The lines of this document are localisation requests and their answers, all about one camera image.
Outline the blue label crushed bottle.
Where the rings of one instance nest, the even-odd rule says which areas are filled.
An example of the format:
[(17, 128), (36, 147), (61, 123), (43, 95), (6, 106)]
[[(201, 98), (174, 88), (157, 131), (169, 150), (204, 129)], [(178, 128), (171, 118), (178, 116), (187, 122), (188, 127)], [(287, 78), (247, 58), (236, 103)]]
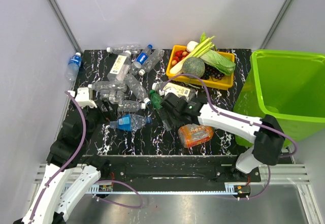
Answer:
[(119, 129), (128, 132), (136, 132), (147, 124), (151, 124), (151, 117), (141, 116), (137, 114), (127, 114), (116, 121), (111, 121), (109, 126), (112, 129)]

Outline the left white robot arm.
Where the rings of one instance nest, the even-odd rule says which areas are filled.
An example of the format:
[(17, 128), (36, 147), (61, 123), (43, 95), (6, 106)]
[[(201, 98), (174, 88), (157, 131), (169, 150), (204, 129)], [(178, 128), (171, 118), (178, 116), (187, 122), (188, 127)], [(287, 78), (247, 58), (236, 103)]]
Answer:
[(50, 147), (41, 186), (25, 216), (16, 223), (66, 223), (86, 191), (110, 175), (109, 160), (93, 155), (85, 161), (79, 177), (64, 190), (84, 154), (84, 143), (90, 140), (98, 125), (107, 121), (93, 100), (71, 101), (76, 111), (63, 121)]

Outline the green plastic bottle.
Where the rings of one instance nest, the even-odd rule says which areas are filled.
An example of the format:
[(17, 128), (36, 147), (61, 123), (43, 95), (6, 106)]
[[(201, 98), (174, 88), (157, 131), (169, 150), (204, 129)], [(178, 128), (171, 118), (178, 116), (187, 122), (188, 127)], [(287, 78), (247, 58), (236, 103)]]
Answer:
[(153, 108), (156, 110), (161, 109), (162, 108), (161, 102), (163, 100), (162, 97), (155, 90), (150, 90), (149, 96)]

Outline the orange label bottle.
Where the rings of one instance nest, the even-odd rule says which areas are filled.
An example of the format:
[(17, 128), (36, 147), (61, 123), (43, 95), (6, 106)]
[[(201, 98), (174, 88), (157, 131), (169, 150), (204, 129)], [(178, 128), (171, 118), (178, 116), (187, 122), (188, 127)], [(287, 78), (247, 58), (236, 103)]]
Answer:
[(214, 128), (204, 125), (187, 124), (178, 130), (178, 136), (184, 148), (191, 148), (210, 141), (213, 135)]

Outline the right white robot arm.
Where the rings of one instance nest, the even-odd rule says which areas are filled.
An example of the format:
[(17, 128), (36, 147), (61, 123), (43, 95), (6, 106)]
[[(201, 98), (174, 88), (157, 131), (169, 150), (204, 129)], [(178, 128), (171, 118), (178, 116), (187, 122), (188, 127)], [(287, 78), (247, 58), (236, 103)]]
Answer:
[(285, 137), (271, 115), (264, 118), (245, 116), (219, 108), (207, 100), (193, 98), (187, 101), (173, 93), (167, 94), (160, 104), (184, 124), (214, 127), (253, 144), (238, 156), (231, 168), (231, 175), (237, 181), (243, 181), (260, 165), (275, 166), (279, 162)]

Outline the tea label clear bottle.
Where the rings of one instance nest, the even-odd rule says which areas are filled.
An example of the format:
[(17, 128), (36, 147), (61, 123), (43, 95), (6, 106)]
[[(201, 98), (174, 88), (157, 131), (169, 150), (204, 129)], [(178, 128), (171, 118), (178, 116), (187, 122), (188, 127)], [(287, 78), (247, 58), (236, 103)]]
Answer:
[(196, 96), (196, 91), (194, 89), (177, 85), (172, 82), (155, 82), (152, 85), (152, 89), (158, 92), (160, 96), (173, 93), (179, 98), (185, 97), (187, 101), (190, 101)]

